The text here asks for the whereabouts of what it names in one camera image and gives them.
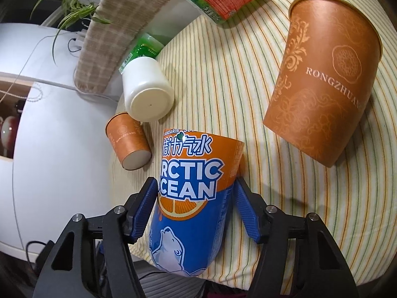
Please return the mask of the blue orange Arctic Ocean cup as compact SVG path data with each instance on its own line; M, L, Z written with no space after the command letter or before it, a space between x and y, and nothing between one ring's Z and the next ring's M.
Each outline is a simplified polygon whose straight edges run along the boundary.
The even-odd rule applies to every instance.
M149 250L158 269L198 276L223 241L245 144L208 132L164 131Z

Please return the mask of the lying orange paper cup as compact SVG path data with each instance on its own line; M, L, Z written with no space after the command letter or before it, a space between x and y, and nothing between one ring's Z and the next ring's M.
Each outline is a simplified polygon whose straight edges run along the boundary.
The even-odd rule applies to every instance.
M105 133L125 170L138 170L151 159L151 150L141 123L127 112L111 117Z

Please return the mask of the white plastic cup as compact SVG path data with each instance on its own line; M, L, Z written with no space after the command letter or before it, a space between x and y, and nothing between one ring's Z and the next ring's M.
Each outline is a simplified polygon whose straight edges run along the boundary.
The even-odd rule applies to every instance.
M174 105L174 89L155 59L133 59L125 66L122 80L125 109L139 122L159 120Z

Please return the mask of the upright orange paper cup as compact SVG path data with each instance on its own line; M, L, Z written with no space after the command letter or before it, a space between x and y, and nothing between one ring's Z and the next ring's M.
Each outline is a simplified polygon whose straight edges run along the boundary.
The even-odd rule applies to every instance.
M369 101L382 41L344 0L295 0L264 125L326 167L352 137Z

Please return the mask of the green tea label cup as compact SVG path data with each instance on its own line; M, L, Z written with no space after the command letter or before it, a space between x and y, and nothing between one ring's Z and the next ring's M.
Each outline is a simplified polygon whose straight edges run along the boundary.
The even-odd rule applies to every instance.
M120 67L119 73L122 75L125 67L133 60L139 57L149 57L155 59L164 48L164 45L148 33L144 33L137 41L126 56Z

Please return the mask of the red white vase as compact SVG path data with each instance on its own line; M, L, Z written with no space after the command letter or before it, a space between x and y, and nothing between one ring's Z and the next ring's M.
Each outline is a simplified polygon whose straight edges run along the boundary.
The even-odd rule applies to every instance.
M8 116L1 122L1 147L6 157L12 158L18 133L19 119Z

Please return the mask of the striped yellow table cloth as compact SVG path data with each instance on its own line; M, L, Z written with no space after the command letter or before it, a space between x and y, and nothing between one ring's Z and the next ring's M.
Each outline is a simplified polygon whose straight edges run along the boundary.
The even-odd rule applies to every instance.
M124 170L110 162L113 205L161 171L162 134L188 128L245 143L244 178L285 213L314 211L333 234L358 284L382 276L396 254L396 29L378 0L345 0L374 24L383 44L365 114L331 168L263 125L277 80L293 0L260 0L223 26L191 22L159 55L175 91L172 112L145 127L152 160Z

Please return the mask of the white power adapter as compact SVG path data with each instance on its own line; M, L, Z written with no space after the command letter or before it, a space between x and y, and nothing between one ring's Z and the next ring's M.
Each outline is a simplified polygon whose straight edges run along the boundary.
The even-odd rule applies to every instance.
M84 37L77 36L75 38L71 38L67 43L67 49L70 53L79 52L83 46Z

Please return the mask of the spider plant in pot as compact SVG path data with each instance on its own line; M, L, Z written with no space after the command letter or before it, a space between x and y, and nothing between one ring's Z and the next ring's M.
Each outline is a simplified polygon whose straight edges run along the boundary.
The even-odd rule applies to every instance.
M34 5L30 18L32 18L37 7L42 0L38 0ZM57 33L54 35L52 43L52 58L55 61L55 44L57 38L62 30L66 30L79 20L90 20L90 22L97 22L99 24L109 25L112 22L98 13L99 3L94 0L61 0L61 11L63 18L57 26Z

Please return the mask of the beige plaid cloth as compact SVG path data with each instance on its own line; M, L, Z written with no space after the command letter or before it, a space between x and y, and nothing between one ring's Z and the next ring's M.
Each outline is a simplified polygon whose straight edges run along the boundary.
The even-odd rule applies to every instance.
M92 21L74 74L82 92L103 94L137 34L171 0L100 0L96 14L110 21Z

